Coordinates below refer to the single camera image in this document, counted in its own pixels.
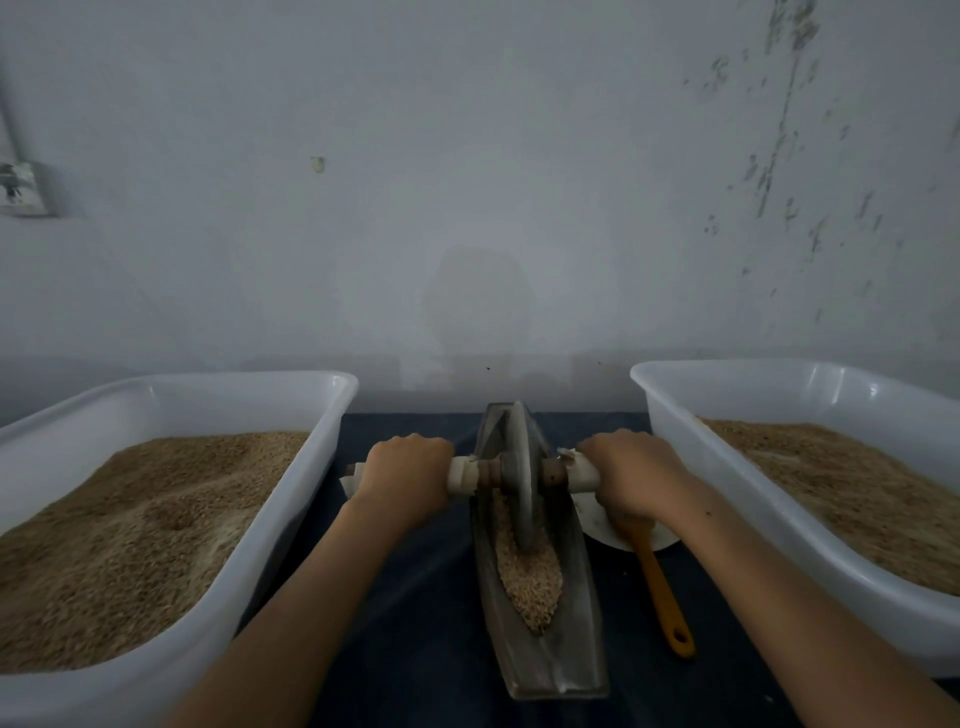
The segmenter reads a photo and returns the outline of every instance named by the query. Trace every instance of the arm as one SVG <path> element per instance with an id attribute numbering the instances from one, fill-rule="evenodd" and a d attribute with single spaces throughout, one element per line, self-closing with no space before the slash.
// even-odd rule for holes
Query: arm
<path id="1" fill-rule="evenodd" d="M 446 507 L 452 456 L 446 440 L 419 435 L 375 445 L 357 495 L 182 700 L 170 728 L 304 725 L 387 555 Z"/>
<path id="2" fill-rule="evenodd" d="M 730 604 L 808 726 L 957 726 L 960 707 L 772 548 L 660 438 L 620 430 L 577 446 L 597 498 L 673 529 Z"/>

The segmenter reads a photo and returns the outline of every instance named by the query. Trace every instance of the spatula handle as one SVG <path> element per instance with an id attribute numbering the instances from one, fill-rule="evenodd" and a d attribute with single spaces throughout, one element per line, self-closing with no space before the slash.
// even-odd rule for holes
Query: spatula handle
<path id="1" fill-rule="evenodd" d="M 686 659 L 693 657 L 697 654 L 693 635 L 690 634 L 690 628 L 686 626 L 684 613 L 680 611 L 680 605 L 673 596 L 673 590 L 670 589 L 670 584 L 663 575 L 660 562 L 650 548 L 650 528 L 643 522 L 631 518 L 618 518 L 616 526 L 617 530 L 628 538 L 636 558 L 639 559 L 643 576 L 647 580 L 647 588 L 650 590 L 650 597 L 654 602 L 654 609 L 657 610 L 660 629 L 663 630 L 663 636 L 670 644 L 670 648 Z"/>

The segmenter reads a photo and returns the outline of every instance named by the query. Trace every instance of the white wall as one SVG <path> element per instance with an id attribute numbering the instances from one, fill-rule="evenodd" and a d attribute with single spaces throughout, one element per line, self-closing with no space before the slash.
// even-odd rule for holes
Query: white wall
<path id="1" fill-rule="evenodd" d="M 627 408 L 630 364 L 740 354 L 960 396 L 960 5 L 823 0 L 794 51 L 780 1 L 4 3 L 63 217 L 0 219 L 0 421 L 315 366 Z"/>

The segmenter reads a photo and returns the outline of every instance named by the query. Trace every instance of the hand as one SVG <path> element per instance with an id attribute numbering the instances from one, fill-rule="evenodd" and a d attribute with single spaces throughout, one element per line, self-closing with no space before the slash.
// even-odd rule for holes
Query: hand
<path id="1" fill-rule="evenodd" d="M 441 438 L 414 434 L 377 443 L 351 503 L 372 508 L 406 533 L 445 509 L 452 458 L 453 445 Z"/>
<path id="2" fill-rule="evenodd" d="M 627 516 L 664 520 L 692 477 L 666 440 L 618 429 L 577 446 L 600 472 L 597 500 Z"/>

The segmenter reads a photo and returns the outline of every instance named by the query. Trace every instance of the forearm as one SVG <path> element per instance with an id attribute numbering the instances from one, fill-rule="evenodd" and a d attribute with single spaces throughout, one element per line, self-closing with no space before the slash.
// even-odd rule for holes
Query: forearm
<path id="1" fill-rule="evenodd" d="M 345 504 L 169 725 L 304 725 L 354 614 L 401 536 L 389 514 L 360 498 Z"/>
<path id="2" fill-rule="evenodd" d="M 887 642 L 690 477 L 664 520 L 707 570 L 808 726 L 960 724 L 960 709 Z"/>

